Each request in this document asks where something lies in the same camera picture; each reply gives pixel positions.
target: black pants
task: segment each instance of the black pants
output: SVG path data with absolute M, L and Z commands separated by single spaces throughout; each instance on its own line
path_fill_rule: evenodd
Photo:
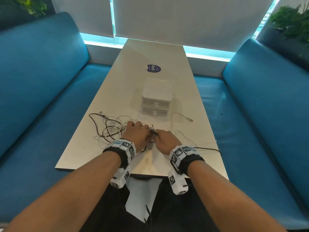
M 80 231 L 147 232 L 149 229 L 146 224 L 126 211 L 125 204 L 129 194 L 126 186 L 117 189 L 109 185 Z M 151 220 L 153 232 L 219 231 L 194 187 L 189 186 L 189 191 L 183 195 L 175 195 L 168 178 L 164 178 L 159 186 L 147 220 L 149 227 Z

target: white table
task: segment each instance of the white table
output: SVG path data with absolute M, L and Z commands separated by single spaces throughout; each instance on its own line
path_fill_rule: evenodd
M 158 73 L 145 70 L 154 64 L 161 67 Z M 142 115 L 139 112 L 143 84 L 147 77 L 162 78 L 171 82 L 172 102 L 166 118 Z M 181 113 L 193 119 L 187 121 L 180 115 L 173 115 L 173 130 L 180 130 L 199 147 L 218 149 L 199 91 L 197 89 L 188 59 L 182 46 L 129 39 L 110 72 L 93 99 L 69 144 L 59 159 L 57 169 L 77 169 L 102 153 L 104 144 L 98 145 L 90 113 L 119 117 L 127 115 L 156 129 L 171 129 L 171 114 Z M 101 117 L 93 116 L 97 122 Z M 183 144 L 193 145 L 180 133 L 177 137 Z M 133 174 L 167 176 L 172 169 L 167 156 L 161 154 L 155 145 L 131 162 Z M 212 168 L 228 179 L 219 152 L 200 150 L 201 156 Z

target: green plant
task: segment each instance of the green plant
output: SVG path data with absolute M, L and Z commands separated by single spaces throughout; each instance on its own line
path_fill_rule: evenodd
M 273 13 L 269 20 L 275 29 L 281 31 L 285 37 L 296 38 L 309 45 L 309 2 L 298 5 L 296 8 L 282 6 Z
M 45 11 L 47 10 L 47 5 L 44 3 L 44 0 L 1 0 L 0 4 L 18 5 L 35 17 L 45 15 Z

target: person's forearm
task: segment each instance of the person's forearm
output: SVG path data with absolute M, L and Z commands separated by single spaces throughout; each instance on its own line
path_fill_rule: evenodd
M 205 162 L 192 162 L 187 172 L 221 232 L 285 231 L 244 192 Z
M 120 165 L 114 152 L 97 156 L 29 205 L 4 232 L 79 231 Z

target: seat cushion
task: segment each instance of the seat cushion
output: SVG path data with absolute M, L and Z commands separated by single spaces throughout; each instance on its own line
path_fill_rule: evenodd
M 307 229 L 292 194 L 219 78 L 195 77 L 230 181 L 286 229 Z
M 308 72 L 249 39 L 223 77 L 309 210 Z
M 0 157 L 88 60 L 66 12 L 0 33 Z
M 86 66 L 2 156 L 0 222 L 10 222 L 68 174 L 55 166 L 109 70 Z

